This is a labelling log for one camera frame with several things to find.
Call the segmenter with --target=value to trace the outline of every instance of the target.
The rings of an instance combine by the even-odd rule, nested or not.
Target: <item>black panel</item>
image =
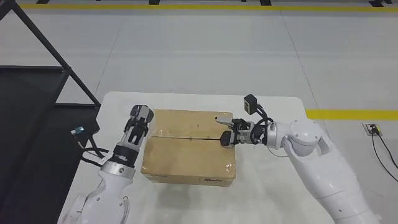
[[[0,67],[0,206],[67,78],[62,67]]]
[[[97,114],[94,105],[53,109],[0,212],[0,223],[57,222],[81,156],[70,131],[93,124]]]

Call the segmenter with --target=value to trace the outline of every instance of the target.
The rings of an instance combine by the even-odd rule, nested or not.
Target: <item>cardboard box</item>
[[[141,173],[152,182],[229,186],[235,149],[221,147],[228,128],[216,116],[231,113],[155,110],[156,131],[147,140]]]

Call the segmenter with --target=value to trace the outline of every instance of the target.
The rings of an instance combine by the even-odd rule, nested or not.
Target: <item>power outlet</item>
[[[373,125],[375,125],[376,128],[377,128],[377,130],[379,130],[380,136],[383,136],[383,134],[381,133],[380,126],[378,126],[378,125],[376,125],[376,124],[374,124],[374,123],[365,123],[365,122],[363,122],[362,125],[363,125],[363,128],[365,129],[366,134],[367,134],[368,136],[372,136],[372,127],[371,127],[371,126],[373,126]]]

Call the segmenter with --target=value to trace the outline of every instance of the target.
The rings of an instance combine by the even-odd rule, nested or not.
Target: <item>cable connector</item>
[[[375,124],[371,125],[371,133],[376,134],[376,135],[380,135],[380,132],[377,128],[377,126]]]

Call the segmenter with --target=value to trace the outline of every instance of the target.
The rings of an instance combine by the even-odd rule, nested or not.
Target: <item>yellow floor line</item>
[[[345,12],[398,12],[398,7],[339,7],[339,6],[231,6],[196,4],[20,4],[24,9],[69,10],[228,10],[228,11],[345,11]]]
[[[310,119],[398,121],[398,110],[305,110]]]

